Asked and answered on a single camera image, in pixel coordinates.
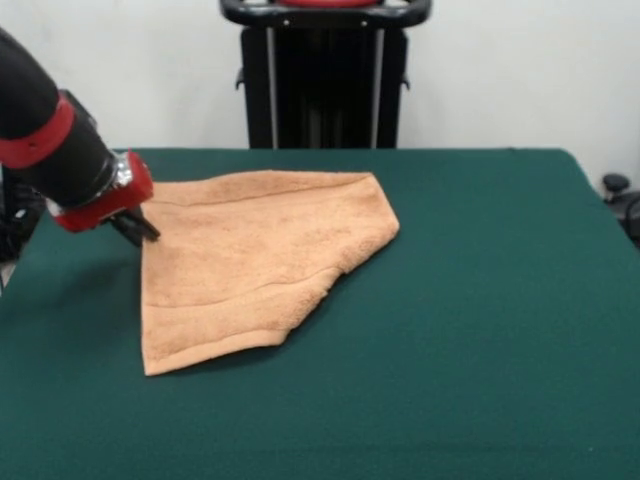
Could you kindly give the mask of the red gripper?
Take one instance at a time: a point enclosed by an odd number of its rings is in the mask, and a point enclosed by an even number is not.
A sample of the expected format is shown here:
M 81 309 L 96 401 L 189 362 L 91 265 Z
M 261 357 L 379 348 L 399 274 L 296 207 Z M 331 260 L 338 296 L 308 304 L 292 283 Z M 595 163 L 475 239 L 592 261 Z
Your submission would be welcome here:
M 142 158 L 129 150 L 115 154 L 115 177 L 111 184 L 87 204 L 63 208 L 48 200 L 48 211 L 64 229 L 79 233 L 93 229 L 112 217 L 112 226 L 126 240 L 141 247 L 143 240 L 157 241 L 160 231 L 139 207 L 153 196 L 153 181 Z M 127 211 L 127 217 L 115 217 Z

